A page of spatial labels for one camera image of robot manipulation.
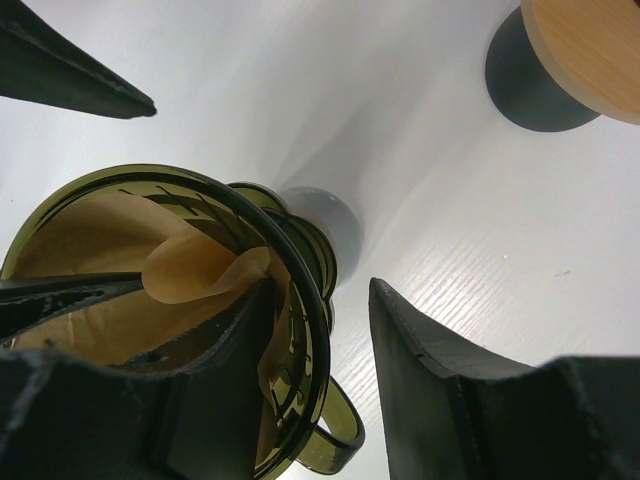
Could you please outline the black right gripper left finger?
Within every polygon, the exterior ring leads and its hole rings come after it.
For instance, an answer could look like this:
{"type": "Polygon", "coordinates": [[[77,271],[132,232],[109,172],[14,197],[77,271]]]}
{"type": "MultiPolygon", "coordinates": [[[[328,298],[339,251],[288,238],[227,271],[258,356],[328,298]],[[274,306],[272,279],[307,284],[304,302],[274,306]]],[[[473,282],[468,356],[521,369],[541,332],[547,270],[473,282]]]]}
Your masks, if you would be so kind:
{"type": "Polygon", "coordinates": [[[222,336],[181,371],[142,375],[51,349],[1,354],[5,479],[250,479],[264,397],[257,364],[276,286],[221,314],[222,336]]]}

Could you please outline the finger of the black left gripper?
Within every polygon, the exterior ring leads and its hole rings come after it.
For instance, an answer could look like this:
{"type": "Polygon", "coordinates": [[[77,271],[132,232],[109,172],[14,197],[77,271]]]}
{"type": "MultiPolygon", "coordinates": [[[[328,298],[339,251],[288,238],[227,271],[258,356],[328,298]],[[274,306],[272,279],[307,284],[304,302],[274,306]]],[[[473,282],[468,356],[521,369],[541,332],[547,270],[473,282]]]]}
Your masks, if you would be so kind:
{"type": "Polygon", "coordinates": [[[58,316],[143,289],[140,272],[108,272],[1,281],[1,339],[58,316]]]}
{"type": "Polygon", "coordinates": [[[1,95],[116,119],[156,114],[149,96],[21,1],[1,3],[1,95]]]}

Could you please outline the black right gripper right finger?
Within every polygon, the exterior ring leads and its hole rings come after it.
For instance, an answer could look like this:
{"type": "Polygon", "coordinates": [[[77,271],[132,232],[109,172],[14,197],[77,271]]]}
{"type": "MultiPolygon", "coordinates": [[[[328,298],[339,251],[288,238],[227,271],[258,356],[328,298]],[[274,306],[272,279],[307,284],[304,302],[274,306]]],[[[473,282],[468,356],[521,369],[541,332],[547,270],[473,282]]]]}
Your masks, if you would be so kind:
{"type": "Polygon", "coordinates": [[[369,284],[394,479],[635,479],[639,361],[563,356],[529,366],[369,284]]]}

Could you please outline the green glass cone dripper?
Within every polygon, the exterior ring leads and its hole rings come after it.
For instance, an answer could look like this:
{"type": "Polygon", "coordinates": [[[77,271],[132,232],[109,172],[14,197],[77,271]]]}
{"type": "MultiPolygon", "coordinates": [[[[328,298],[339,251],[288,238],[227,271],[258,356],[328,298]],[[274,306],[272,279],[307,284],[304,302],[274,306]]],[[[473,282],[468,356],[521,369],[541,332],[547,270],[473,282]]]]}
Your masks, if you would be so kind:
{"type": "Polygon", "coordinates": [[[330,296],[337,266],[321,231],[257,185],[225,185],[164,165],[116,166],[78,178],[40,204],[13,240],[1,281],[11,279],[26,241],[55,215],[77,201],[104,194],[140,196],[206,231],[219,229],[222,243],[233,250],[267,246],[275,251],[291,277],[286,354],[270,390],[275,445],[266,460],[255,461],[250,479],[274,479],[293,463],[324,475],[339,472],[361,448],[365,430],[330,374],[330,296]]]}

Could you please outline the dark glass jar wooden band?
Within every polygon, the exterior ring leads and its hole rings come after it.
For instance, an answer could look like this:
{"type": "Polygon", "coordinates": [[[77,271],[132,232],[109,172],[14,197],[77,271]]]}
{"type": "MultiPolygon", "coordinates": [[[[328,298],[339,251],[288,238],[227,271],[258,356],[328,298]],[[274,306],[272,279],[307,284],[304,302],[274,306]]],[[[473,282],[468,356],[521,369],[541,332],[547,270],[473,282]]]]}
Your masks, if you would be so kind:
{"type": "Polygon", "coordinates": [[[364,234],[354,211],[335,194],[312,186],[281,189],[289,209],[309,220],[325,235],[336,257],[337,287],[356,271],[363,250],[364,234]]]}

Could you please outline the wooden ring dripper holder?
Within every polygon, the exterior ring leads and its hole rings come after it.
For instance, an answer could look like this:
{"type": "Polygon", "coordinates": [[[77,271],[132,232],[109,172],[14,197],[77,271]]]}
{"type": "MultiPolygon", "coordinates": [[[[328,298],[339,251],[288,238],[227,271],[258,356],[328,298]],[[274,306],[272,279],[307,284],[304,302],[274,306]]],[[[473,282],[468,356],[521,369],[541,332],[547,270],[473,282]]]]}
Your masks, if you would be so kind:
{"type": "Polygon", "coordinates": [[[615,120],[639,123],[639,3],[522,1],[529,41],[571,97],[615,120]]]}

